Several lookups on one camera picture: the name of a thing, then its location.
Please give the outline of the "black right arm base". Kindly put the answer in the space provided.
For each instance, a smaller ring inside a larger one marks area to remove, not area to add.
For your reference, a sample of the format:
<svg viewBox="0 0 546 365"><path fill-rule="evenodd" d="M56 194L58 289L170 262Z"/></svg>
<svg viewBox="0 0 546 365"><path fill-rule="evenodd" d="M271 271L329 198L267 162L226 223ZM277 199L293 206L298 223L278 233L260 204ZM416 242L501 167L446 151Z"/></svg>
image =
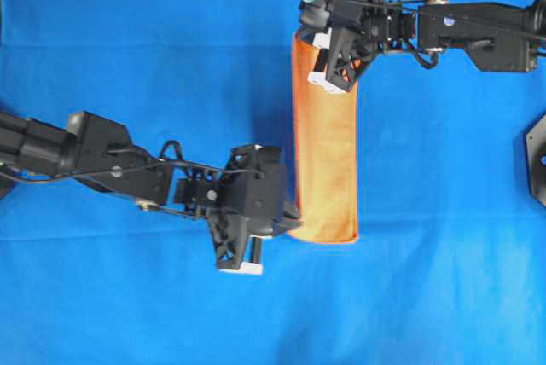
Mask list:
<svg viewBox="0 0 546 365"><path fill-rule="evenodd" d="M545 206L545 116L526 133L527 179L532 197Z"/></svg>

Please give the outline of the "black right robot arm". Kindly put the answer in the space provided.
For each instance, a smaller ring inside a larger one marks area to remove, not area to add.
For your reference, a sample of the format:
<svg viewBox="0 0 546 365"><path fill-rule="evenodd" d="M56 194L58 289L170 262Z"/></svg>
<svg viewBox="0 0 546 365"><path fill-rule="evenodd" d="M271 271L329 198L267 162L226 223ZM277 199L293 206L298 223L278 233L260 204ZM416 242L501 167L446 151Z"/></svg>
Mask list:
<svg viewBox="0 0 546 365"><path fill-rule="evenodd" d="M298 40L318 51L308 80L351 91L378 55L433 69L462 49L482 72L531 72L545 54L545 0L527 7L449 0L301 0Z"/></svg>

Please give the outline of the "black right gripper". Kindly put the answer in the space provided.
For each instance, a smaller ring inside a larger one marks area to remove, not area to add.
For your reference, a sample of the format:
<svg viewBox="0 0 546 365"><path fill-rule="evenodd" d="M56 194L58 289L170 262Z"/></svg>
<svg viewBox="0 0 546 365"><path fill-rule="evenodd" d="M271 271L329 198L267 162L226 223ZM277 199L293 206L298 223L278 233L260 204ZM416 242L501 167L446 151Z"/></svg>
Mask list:
<svg viewBox="0 0 546 365"><path fill-rule="evenodd" d="M328 0L326 32L306 27L318 50L308 82L329 93L348 93L379 54L400 51L415 36L415 17L386 0Z"/></svg>

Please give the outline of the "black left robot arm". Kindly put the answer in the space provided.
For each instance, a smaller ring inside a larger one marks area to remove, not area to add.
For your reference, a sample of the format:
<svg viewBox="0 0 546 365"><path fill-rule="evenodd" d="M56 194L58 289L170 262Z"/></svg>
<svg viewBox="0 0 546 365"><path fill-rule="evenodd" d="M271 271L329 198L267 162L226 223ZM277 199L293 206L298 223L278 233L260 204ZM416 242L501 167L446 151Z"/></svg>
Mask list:
<svg viewBox="0 0 546 365"><path fill-rule="evenodd" d="M232 148L227 165L216 168L186 160L176 140L153 156L124 125L93 113L73 114L65 129L2 113L1 195L16 183L67 179L133 200L142 211L206 221L223 272L261 274L264 240L302 224L287 198L279 147Z"/></svg>

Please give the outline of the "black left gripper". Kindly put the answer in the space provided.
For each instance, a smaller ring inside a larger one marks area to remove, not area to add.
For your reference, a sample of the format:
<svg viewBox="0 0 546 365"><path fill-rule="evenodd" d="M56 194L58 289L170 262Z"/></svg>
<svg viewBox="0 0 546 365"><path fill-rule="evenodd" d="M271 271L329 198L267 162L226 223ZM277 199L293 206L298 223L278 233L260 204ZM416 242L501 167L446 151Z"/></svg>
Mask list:
<svg viewBox="0 0 546 365"><path fill-rule="evenodd" d="M302 225L294 219L301 218L297 205L285 200L286 182L281 148L240 146L231 150L221 171L196 166L179 179L174 202L207 221L216 268L241 272L241 263L249 260L252 236L283 235Z"/></svg>

